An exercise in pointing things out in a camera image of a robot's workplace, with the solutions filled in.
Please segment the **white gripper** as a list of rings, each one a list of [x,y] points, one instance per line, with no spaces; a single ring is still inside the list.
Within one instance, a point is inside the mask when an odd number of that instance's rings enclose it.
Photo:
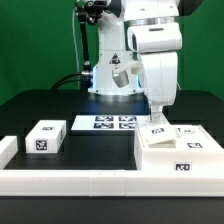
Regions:
[[[127,31],[129,48],[142,63],[138,73],[151,110],[151,121],[162,121],[162,109],[176,97],[178,56],[182,35],[177,23],[131,26]]]

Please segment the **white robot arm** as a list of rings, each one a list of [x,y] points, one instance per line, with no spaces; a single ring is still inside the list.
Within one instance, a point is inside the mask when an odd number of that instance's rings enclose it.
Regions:
[[[91,93],[145,94],[156,120],[174,103],[182,35],[178,16],[189,16],[203,0],[94,0],[88,19],[98,23],[99,61]]]

